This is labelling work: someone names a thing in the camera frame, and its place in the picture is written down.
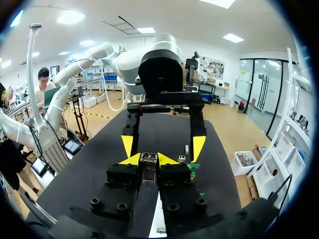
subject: yellow black tape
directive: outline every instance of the yellow black tape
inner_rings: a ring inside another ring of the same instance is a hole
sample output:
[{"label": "yellow black tape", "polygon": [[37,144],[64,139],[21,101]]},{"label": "yellow black tape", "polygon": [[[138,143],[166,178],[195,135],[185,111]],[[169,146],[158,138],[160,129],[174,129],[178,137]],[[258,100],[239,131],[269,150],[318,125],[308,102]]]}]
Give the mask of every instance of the yellow black tape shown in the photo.
[{"label": "yellow black tape", "polygon": [[88,112],[84,112],[87,115],[91,115],[91,116],[98,116],[98,117],[102,117],[102,118],[106,118],[106,119],[113,119],[112,117],[108,117],[108,116],[102,116],[102,115],[98,115],[98,114],[92,114],[92,113],[88,113]]}]

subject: floor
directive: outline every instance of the floor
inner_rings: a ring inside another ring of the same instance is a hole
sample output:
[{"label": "floor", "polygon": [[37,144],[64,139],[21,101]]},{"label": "floor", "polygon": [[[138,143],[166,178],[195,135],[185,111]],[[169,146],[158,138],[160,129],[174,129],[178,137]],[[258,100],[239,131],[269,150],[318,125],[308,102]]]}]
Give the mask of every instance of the floor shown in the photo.
[{"label": "floor", "polygon": [[[108,91],[111,105],[114,109],[119,109],[122,102],[121,92]],[[84,109],[87,113],[84,117],[84,124],[87,125],[88,134],[94,137],[110,120],[119,112],[110,109],[107,101],[97,104],[93,108]],[[270,143],[265,134],[244,114],[238,114],[237,109],[225,105],[205,105],[203,109],[204,119],[210,120],[224,146],[228,160],[231,162],[236,151],[253,150],[255,145],[266,146]],[[68,127],[78,130],[78,126],[73,115],[73,111],[67,109],[64,112]],[[246,175],[235,177],[237,189],[241,201],[241,206],[245,207],[251,202],[250,191],[247,186]],[[27,217],[29,210],[21,199],[16,196],[23,218]]]}]

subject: small electronic component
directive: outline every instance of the small electronic component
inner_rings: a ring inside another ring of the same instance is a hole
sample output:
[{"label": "small electronic component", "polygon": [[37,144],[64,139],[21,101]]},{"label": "small electronic component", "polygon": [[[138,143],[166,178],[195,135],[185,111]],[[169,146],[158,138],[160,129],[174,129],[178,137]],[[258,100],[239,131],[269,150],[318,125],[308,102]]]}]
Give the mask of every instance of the small electronic component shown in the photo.
[{"label": "small electronic component", "polygon": [[185,163],[186,157],[184,155],[179,155],[178,156],[178,162],[179,163]]},{"label": "small electronic component", "polygon": [[155,182],[155,171],[158,155],[156,153],[141,153],[140,162],[143,163],[143,180]]},{"label": "small electronic component", "polygon": [[186,154],[186,155],[189,154],[189,147],[188,147],[188,145],[185,145],[185,154]]},{"label": "small electronic component", "polygon": [[159,227],[158,230],[157,230],[157,233],[160,233],[160,234],[166,233],[166,228],[165,227]]}]

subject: black table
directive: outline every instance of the black table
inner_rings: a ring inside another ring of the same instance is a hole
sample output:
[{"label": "black table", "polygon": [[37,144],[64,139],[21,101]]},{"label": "black table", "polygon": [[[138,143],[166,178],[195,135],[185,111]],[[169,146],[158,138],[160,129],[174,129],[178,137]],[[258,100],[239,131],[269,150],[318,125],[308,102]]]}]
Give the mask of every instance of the black table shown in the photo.
[{"label": "black table", "polygon": [[[118,114],[92,138],[39,197],[37,203],[53,217],[68,215],[71,206],[88,208],[90,199],[105,182],[107,167],[127,158],[121,140],[126,114],[126,111]],[[236,182],[214,127],[208,121],[205,127],[207,138],[196,162],[200,168],[196,170],[194,183],[200,193],[205,193],[209,216],[221,213],[227,217],[241,209]],[[139,132],[139,152],[161,152],[177,160],[179,155],[185,155],[185,145],[190,144],[190,123],[186,117],[145,114]],[[130,236],[148,237],[157,196],[156,185],[142,184]],[[30,213],[27,222],[33,221],[37,219]]]}]

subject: storage bin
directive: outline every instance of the storage bin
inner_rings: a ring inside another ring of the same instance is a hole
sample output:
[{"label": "storage bin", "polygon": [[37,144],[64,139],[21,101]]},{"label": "storage bin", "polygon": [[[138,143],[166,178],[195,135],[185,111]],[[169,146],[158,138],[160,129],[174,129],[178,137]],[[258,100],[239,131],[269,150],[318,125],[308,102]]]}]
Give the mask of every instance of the storage bin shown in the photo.
[{"label": "storage bin", "polygon": [[83,99],[84,108],[92,108],[96,105],[96,97],[88,97]]},{"label": "storage bin", "polygon": [[265,163],[263,163],[260,166],[260,168],[258,170],[256,170],[256,176],[257,176],[259,184],[261,184],[261,185],[264,185],[270,179],[272,179],[270,171]]},{"label": "storage bin", "polygon": [[101,102],[103,102],[104,100],[106,100],[106,95],[105,95],[105,94],[102,94],[102,95],[96,97],[96,102],[97,102],[97,103],[101,103]]},{"label": "storage bin", "polygon": [[288,173],[293,175],[292,182],[298,178],[305,167],[305,162],[301,158],[299,152],[295,150],[295,154],[287,166]]},{"label": "storage bin", "polygon": [[[249,166],[242,165],[242,163],[238,157],[238,155],[240,155],[240,154],[245,154],[248,157],[248,159],[250,159],[253,162],[253,165],[249,165]],[[257,163],[258,163],[258,161],[251,151],[241,151],[241,152],[235,152],[235,157],[234,157],[232,163],[230,164],[230,166],[231,166],[231,169],[233,171],[234,176],[239,176],[239,175],[249,173],[255,167],[255,164],[257,164]]]},{"label": "storage bin", "polygon": [[283,163],[286,162],[295,151],[295,146],[290,138],[291,137],[281,132],[281,137],[275,147],[275,152]]}]

